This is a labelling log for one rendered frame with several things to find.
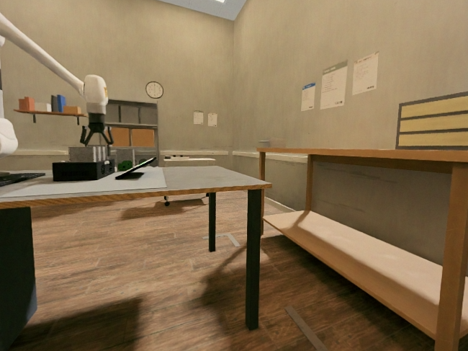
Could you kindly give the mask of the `grey flat mat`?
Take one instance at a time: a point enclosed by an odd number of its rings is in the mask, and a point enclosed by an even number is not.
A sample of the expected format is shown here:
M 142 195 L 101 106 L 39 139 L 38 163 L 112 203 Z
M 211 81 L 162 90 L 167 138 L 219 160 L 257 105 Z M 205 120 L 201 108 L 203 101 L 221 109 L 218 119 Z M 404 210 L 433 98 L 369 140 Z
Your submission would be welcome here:
M 115 173 L 98 180 L 54 182 L 52 179 L 1 195 L 0 198 L 167 188 L 162 168 L 139 168 L 115 179 L 124 172 L 115 169 Z

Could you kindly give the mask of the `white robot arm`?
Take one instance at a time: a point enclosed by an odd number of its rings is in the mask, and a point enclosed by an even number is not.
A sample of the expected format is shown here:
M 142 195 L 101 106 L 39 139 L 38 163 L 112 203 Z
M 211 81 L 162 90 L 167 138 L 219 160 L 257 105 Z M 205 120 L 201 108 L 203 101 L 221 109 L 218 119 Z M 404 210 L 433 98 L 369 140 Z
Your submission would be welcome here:
M 88 75 L 84 82 L 64 69 L 57 61 L 50 57 L 43 49 L 20 32 L 11 22 L 0 13 L 0 47 L 4 39 L 21 48 L 54 74 L 76 89 L 82 99 L 86 101 L 86 112 L 106 115 L 107 90 L 103 78 Z M 17 149 L 17 139 L 12 124 L 4 118 L 1 65 L 0 65 L 0 158 L 12 154 Z

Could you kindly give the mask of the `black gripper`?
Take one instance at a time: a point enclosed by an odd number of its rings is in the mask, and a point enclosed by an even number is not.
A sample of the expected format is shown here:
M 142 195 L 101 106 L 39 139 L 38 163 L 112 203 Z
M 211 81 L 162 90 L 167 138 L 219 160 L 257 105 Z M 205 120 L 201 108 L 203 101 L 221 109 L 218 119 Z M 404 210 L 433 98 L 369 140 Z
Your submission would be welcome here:
M 89 131 L 89 134 L 85 140 L 85 137 L 86 137 L 86 132 L 87 132 L 87 129 L 90 129 Z M 107 132 L 109 134 L 109 139 L 108 137 L 106 136 L 105 132 L 104 132 L 104 129 L 107 129 Z M 96 114 L 96 113 L 89 113 L 89 125 L 87 126 L 84 126 L 82 125 L 82 134 L 81 134 L 81 140 L 80 140 L 80 143 L 83 144 L 83 146 L 86 147 L 86 145 L 89 144 L 89 141 L 91 139 L 91 137 L 93 136 L 94 133 L 101 133 L 102 136 L 104 137 L 105 141 L 107 142 L 107 156 L 111 156 L 111 153 L 110 153 L 110 147 L 112 147 L 112 144 L 114 143 L 114 139 L 113 139 L 113 136 L 112 136 L 112 132 L 111 132 L 111 127 L 106 127 L 105 124 L 104 124 L 104 115 L 102 114 Z M 92 133 L 93 132 L 93 133 Z

